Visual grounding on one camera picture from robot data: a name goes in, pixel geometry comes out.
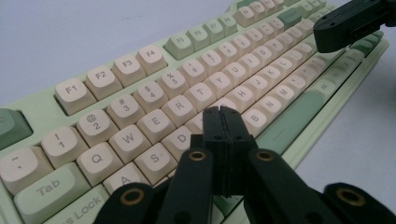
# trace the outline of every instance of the a key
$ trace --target a key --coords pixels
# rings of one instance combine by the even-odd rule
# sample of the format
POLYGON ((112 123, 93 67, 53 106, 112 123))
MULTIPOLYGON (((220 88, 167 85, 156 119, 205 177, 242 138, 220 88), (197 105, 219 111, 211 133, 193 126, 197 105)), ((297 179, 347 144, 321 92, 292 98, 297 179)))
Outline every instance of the a key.
POLYGON ((41 147, 23 147, 0 159, 0 176, 14 195, 52 170, 41 147))
POLYGON ((108 143, 120 156, 123 163, 128 163, 151 147, 151 143, 145 135, 136 127, 129 125, 114 134, 108 143))
POLYGON ((81 135, 73 127, 62 127, 48 133, 41 141, 41 146, 55 168, 74 161, 88 149, 81 135))
POLYGON ((148 76, 167 66, 160 49, 154 45, 148 45, 140 49, 136 54, 136 59, 140 62, 148 76))
POLYGON ((177 161, 180 161, 181 154, 190 148, 191 134, 186 126, 181 126, 166 136, 161 143, 177 161))
POLYGON ((111 70, 124 87, 130 86, 146 76, 143 67, 131 54, 116 59, 111 70))
POLYGON ((134 98, 146 113, 160 108, 168 101, 168 97, 163 92, 163 89, 154 81, 146 82, 140 86, 134 93, 134 98))
POLYGON ((148 184, 147 179, 142 175, 139 169, 133 162, 126 164, 116 173, 111 175, 103 182, 108 192, 111 194, 114 190, 130 183, 144 183, 148 184))
POLYGON ((88 71, 85 84, 98 101, 122 89, 119 80, 104 65, 88 71))
POLYGON ((96 102, 92 93, 76 77, 59 83, 55 89, 55 96, 69 116, 96 102))
POLYGON ((158 80, 158 85, 163 88, 169 99, 172 99, 189 88, 186 78, 178 70, 172 70, 163 74, 158 80))
POLYGON ((176 160, 161 143, 157 143, 134 161, 152 185, 157 184, 177 166, 176 160))
POLYGON ((82 153, 77 164, 91 186, 96 186, 122 167, 122 161, 107 142, 82 153))
POLYGON ((143 108, 129 94, 114 99, 107 107, 106 112, 120 129, 137 123, 139 119, 145 116, 143 108))
POLYGON ((25 223, 42 223, 89 189, 87 180, 71 162, 18 193, 14 201, 25 223))
POLYGON ((155 109, 137 122, 151 144, 155 144, 176 129, 175 124, 161 111, 155 109))
POLYGON ((77 128, 90 147, 107 141, 119 130, 103 110, 94 110, 82 116, 77 128))
POLYGON ((195 107, 184 95, 173 98, 161 110, 177 128, 197 114, 195 107))

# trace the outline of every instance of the keycap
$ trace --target keycap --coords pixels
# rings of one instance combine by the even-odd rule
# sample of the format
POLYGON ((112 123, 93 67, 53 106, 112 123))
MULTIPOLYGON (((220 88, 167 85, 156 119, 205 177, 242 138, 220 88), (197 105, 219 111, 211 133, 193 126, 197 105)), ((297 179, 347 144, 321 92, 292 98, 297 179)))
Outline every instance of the keycap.
POLYGON ((184 95, 173 98, 161 110, 177 128, 197 114, 195 107, 184 95))
POLYGON ((107 107, 106 112, 120 129, 137 123, 146 114, 142 106, 130 94, 124 94, 114 99, 107 107))
POLYGON ((166 148, 157 143, 134 160, 148 181, 154 185, 176 168, 176 160, 166 148))
POLYGON ((148 76, 167 66, 160 49, 154 45, 148 45, 140 49, 136 54, 136 59, 140 62, 148 76))
POLYGON ((0 108, 0 150, 32 134, 28 121, 19 111, 0 108))
POLYGON ((41 141, 41 146, 56 169, 74 161, 88 149, 81 135, 73 127, 62 127, 48 133, 41 141))
POLYGON ((77 129, 90 147, 105 142, 119 130, 101 109, 82 116, 77 123, 77 129))
POLYGON ((181 60, 194 53, 194 47, 190 39, 184 33, 179 33, 170 37, 164 48, 176 60, 181 60))
POLYGON ((119 169, 116 173, 107 178, 103 182, 103 184, 105 185, 108 192, 111 194, 114 192, 114 190, 124 185, 136 182, 145 184, 149 183, 139 171, 139 169, 136 167, 136 165, 134 165, 133 162, 129 162, 121 169, 119 169))
POLYGON ((0 159, 0 176, 14 195, 52 170, 41 147, 23 147, 0 159))
POLYGON ((140 86, 134 93, 134 98, 146 113, 161 107, 168 101, 163 89, 154 81, 149 81, 140 86))
POLYGON ((14 201, 25 223, 42 223, 89 189, 90 185, 72 162, 19 192, 14 201))
POLYGON ((96 102, 92 93, 76 77, 58 84, 55 96, 67 115, 73 115, 96 102))
POLYGON ((102 185, 96 186, 44 223, 85 224, 92 222, 107 199, 108 193, 105 188, 102 185))
POLYGON ((195 51, 210 45, 209 35, 202 26, 191 28, 187 31, 186 35, 190 39, 195 51))
POLYGON ((181 126, 166 136, 161 143, 177 161, 180 161, 181 154, 190 148, 191 134, 186 126, 181 126))
POLYGON ((301 21, 302 14, 295 7, 291 7, 287 11, 280 13, 277 17, 285 25, 284 29, 287 30, 297 24, 297 22, 301 21))
POLYGON ((151 144, 155 144, 176 129, 175 124, 161 109, 149 112, 137 122, 137 127, 143 132, 151 144))
POLYGON ((225 36, 222 25, 215 19, 205 22, 203 27, 209 35, 211 44, 218 42, 225 36))
POLYGON ((236 22, 238 22, 238 24, 243 27, 248 27, 256 21, 254 12, 250 7, 238 8, 235 14, 233 14, 233 17, 235 18, 236 22))
POLYGON ((204 66, 196 59, 183 63, 178 71, 187 79, 189 86, 193 86, 207 78, 204 66))
POLYGON ((116 79, 110 69, 104 65, 88 71, 85 84, 97 100, 102 100, 122 89, 119 80, 116 79))
POLYGON ((158 80, 158 85, 163 89, 169 99, 182 94, 189 88, 186 78, 178 70, 164 73, 158 80))
POLYGON ((194 105, 198 112, 216 101, 216 96, 205 83, 199 82, 184 92, 184 96, 194 105))
POLYGON ((130 86, 146 76, 143 67, 131 54, 114 60, 111 70, 124 87, 130 86))
POLYGON ((122 167, 120 158, 107 142, 82 153, 77 164, 93 187, 122 167))
POLYGON ((224 28, 224 35, 229 36, 238 31, 236 21, 230 13, 225 13, 218 18, 220 25, 224 28))
POLYGON ((117 152, 123 163, 128 163, 151 147, 145 135, 132 124, 111 136, 108 143, 117 152))

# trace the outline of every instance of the green keycap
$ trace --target green keycap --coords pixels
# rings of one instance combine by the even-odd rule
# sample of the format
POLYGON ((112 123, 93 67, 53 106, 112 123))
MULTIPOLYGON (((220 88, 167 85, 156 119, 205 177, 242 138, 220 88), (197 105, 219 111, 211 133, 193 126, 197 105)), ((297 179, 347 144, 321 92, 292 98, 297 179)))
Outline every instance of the green keycap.
POLYGON ((194 53, 190 39, 184 33, 173 35, 164 48, 176 59, 181 60, 194 53))
POLYGON ((323 107, 317 92, 305 92, 256 138, 260 148, 281 154, 323 107))
POLYGON ((205 22, 203 27, 209 34, 209 39, 211 44, 216 43, 222 38, 224 38, 224 29, 217 20, 213 19, 207 21, 205 22))
POLYGON ((191 40, 195 51, 210 45, 209 35, 201 26, 191 28, 189 31, 187 31, 186 35, 191 40))
POLYGON ((71 162, 23 189, 14 201, 26 223, 42 223, 90 188, 76 164, 71 162))
POLYGON ((64 210, 47 220, 45 224, 93 223, 107 199, 107 191, 102 185, 98 185, 68 205, 64 210))
POLYGON ((220 24, 224 27, 225 36, 232 35, 238 31, 236 20, 230 14, 224 14, 218 18, 220 24))
POLYGON ((277 16, 283 23, 285 24, 285 30, 289 29, 291 26, 297 24, 301 21, 302 14, 295 7, 290 8, 289 10, 282 12, 277 16))
POLYGON ((0 150, 32 135, 21 112, 0 108, 0 150))

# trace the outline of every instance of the black plastic part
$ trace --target black plastic part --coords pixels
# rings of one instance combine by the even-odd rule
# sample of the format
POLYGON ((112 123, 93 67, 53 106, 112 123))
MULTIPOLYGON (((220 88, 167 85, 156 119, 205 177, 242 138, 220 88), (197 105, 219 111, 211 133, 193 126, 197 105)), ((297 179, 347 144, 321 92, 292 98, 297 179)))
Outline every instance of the black plastic part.
POLYGON ((210 223, 213 206, 213 155, 201 148, 183 153, 156 223, 210 223))
POLYGON ((142 183, 132 183, 116 189, 101 208, 94 223, 155 223, 168 186, 169 180, 156 189, 142 183))
POLYGON ((251 223, 342 223, 277 153, 253 149, 248 159, 245 210, 251 223))
POLYGON ((204 111, 204 148, 215 157, 214 193, 230 197, 245 193, 245 164, 256 148, 253 136, 241 115, 229 107, 210 107, 204 111))
POLYGON ((396 223, 396 216, 387 207, 364 190, 348 184, 328 185, 322 199, 343 223, 396 223))
POLYGON ((318 51, 329 53, 344 48, 379 30, 382 24, 396 25, 396 0, 353 0, 315 23, 318 51))

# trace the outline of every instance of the cream keycap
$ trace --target cream keycap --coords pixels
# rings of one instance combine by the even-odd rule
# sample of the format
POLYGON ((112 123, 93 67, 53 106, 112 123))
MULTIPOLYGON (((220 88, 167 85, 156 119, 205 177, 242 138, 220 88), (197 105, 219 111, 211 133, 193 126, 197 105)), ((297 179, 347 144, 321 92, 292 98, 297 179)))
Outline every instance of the cream keycap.
POLYGON ((122 129, 145 116, 145 111, 130 94, 114 99, 106 109, 107 114, 122 129))
POLYGON ((136 54, 136 59, 140 62, 148 76, 167 66, 160 49, 154 45, 148 45, 140 49, 136 54))
POLYGON ((134 162, 152 185, 159 182, 177 166, 176 160, 161 143, 149 148, 134 162))
POLYGON ((122 90, 119 80, 116 79, 110 69, 104 65, 88 71, 85 84, 98 101, 116 91, 122 90))
POLYGON ((197 114, 195 107, 184 95, 173 98, 161 110, 177 128, 197 114))
POLYGON ((77 158, 77 164, 91 186, 96 186, 123 165, 107 142, 85 151, 77 158))
POLYGON ((114 148, 123 163, 128 163, 151 147, 147 137, 134 124, 114 134, 108 143, 114 148))
POLYGON ((149 112, 137 122, 137 127, 143 132, 151 144, 155 144, 176 129, 175 124, 161 109, 149 112))
POLYGON ((165 92, 163 92, 160 85, 154 81, 148 81, 140 86, 134 93, 134 98, 143 107, 146 113, 160 108, 168 102, 168 97, 165 92))
POLYGON ((41 147, 23 147, 0 159, 0 176, 14 195, 52 170, 41 147))
POLYGON ((184 96, 190 100, 198 112, 216 101, 216 96, 205 83, 199 82, 184 92, 184 96))
POLYGON ((114 190, 124 185, 136 182, 144 184, 149 183, 136 165, 134 165, 133 162, 130 162, 106 179, 103 182, 103 185, 105 185, 107 191, 111 194, 114 190))
POLYGON ((181 154, 190 148, 191 134, 186 126, 181 126, 166 136, 161 143, 177 161, 180 161, 181 154))
POLYGON ((82 116, 77 129, 90 147, 107 141, 119 129, 103 110, 93 110, 82 116))
POLYGON ((96 102, 92 93, 76 77, 59 83, 55 88, 55 96, 67 115, 73 115, 96 102))
POLYGON ((111 70, 124 87, 130 86, 146 76, 143 67, 131 54, 116 59, 111 70))
POLYGON ((74 161, 88 149, 81 135, 73 127, 62 127, 48 133, 41 141, 41 146, 55 168, 74 161))

